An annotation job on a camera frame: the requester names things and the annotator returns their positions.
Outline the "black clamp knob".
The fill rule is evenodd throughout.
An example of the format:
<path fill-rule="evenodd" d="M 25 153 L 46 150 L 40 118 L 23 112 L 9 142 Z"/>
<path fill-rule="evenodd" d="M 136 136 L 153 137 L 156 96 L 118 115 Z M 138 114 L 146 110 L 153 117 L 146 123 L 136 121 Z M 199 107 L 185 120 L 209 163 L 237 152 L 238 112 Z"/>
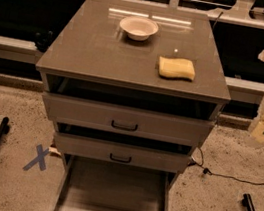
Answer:
<path fill-rule="evenodd" d="M 53 33 L 51 31 L 41 34 L 38 32 L 35 36 L 35 46 L 39 52 L 46 52 L 49 46 L 52 44 Z"/>

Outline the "grey middle drawer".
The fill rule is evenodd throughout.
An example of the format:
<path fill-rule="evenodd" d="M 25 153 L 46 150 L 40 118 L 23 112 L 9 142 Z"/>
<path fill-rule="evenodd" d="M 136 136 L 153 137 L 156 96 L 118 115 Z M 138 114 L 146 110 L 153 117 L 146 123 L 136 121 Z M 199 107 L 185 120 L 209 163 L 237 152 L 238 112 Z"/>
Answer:
<path fill-rule="evenodd" d="M 73 125 L 62 125 L 54 142 L 64 154 L 172 173 L 183 172 L 191 160 L 190 147 Z"/>

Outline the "yellow sponge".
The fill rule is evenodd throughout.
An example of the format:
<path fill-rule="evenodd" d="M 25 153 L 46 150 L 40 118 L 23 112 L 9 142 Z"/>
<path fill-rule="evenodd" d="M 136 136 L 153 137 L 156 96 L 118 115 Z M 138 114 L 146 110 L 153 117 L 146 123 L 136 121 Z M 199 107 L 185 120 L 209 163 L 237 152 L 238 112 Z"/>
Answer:
<path fill-rule="evenodd" d="M 195 79 L 196 73 L 191 60 L 161 57 L 158 66 L 158 73 L 165 78 Z"/>

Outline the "blue tape cross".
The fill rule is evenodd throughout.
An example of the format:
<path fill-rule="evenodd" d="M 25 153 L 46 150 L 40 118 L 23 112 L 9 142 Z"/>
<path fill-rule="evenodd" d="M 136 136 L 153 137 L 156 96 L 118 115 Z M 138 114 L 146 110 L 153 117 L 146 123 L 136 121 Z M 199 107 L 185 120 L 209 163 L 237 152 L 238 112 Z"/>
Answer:
<path fill-rule="evenodd" d="M 36 146 L 36 157 L 27 163 L 22 169 L 23 171 L 29 171 L 33 166 L 38 165 L 41 171 L 46 169 L 45 158 L 48 156 L 50 151 L 48 148 L 43 149 L 42 144 Z"/>

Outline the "grey top drawer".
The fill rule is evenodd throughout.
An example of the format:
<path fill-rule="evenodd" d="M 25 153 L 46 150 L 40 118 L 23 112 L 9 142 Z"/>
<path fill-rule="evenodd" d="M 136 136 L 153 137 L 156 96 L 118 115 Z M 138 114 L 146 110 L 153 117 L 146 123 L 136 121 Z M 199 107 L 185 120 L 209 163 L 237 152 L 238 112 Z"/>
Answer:
<path fill-rule="evenodd" d="M 192 147 L 214 127 L 212 103 L 71 78 L 43 101 L 56 122 Z"/>

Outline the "white bowl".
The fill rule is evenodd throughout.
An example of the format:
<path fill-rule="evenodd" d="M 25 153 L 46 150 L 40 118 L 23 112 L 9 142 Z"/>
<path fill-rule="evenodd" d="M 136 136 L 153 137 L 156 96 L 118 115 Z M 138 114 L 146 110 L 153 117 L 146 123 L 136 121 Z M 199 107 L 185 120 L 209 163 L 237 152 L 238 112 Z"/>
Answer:
<path fill-rule="evenodd" d="M 140 16 L 125 17 L 120 21 L 120 27 L 132 40 L 144 41 L 158 32 L 158 24 L 151 19 Z"/>

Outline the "grey bottom drawer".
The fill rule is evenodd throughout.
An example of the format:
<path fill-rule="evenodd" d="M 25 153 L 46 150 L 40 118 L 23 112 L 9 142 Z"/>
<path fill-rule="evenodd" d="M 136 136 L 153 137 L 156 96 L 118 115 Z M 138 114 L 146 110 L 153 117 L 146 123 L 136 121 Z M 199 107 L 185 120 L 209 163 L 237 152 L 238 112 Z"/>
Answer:
<path fill-rule="evenodd" d="M 76 156 L 48 211 L 168 211 L 166 172 Z"/>

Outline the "grey drawer cabinet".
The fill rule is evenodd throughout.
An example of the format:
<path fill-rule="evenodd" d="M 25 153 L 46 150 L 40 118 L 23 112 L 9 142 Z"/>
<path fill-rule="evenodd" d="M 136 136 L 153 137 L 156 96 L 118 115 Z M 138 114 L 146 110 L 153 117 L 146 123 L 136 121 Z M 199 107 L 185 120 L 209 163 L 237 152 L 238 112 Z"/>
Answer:
<path fill-rule="evenodd" d="M 147 40 L 130 39 L 120 27 L 125 17 L 158 24 Z M 44 94 L 68 78 L 212 103 L 216 122 L 230 100 L 210 22 L 203 15 L 124 0 L 86 0 L 37 63 Z M 188 59 L 195 79 L 165 78 L 159 59 Z M 169 192 L 182 173 L 167 171 Z"/>

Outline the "black antenna rod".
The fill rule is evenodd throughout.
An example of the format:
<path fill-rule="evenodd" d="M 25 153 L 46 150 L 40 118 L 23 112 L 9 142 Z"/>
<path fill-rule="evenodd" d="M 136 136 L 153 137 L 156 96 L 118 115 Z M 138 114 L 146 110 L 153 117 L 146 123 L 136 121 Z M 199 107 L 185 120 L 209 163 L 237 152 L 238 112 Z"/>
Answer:
<path fill-rule="evenodd" d="M 224 12 L 220 12 L 218 14 L 218 17 L 215 19 L 214 23 L 212 24 L 212 30 L 214 31 L 214 29 L 216 28 L 216 24 L 218 24 L 218 21 L 220 20 L 220 18 L 222 17 Z"/>

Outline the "grey drawer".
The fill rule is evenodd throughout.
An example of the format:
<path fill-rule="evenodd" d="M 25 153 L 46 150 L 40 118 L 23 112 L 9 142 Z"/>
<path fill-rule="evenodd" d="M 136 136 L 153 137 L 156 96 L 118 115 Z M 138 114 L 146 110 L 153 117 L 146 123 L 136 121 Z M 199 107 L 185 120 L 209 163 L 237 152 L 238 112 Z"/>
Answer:
<path fill-rule="evenodd" d="M 43 101 L 56 122 L 192 147 L 214 127 L 212 103 L 71 78 Z"/>
<path fill-rule="evenodd" d="M 48 211 L 168 211 L 166 172 L 76 156 Z"/>
<path fill-rule="evenodd" d="M 172 173 L 183 172 L 191 160 L 190 147 L 73 125 L 62 125 L 54 142 L 64 154 Z"/>

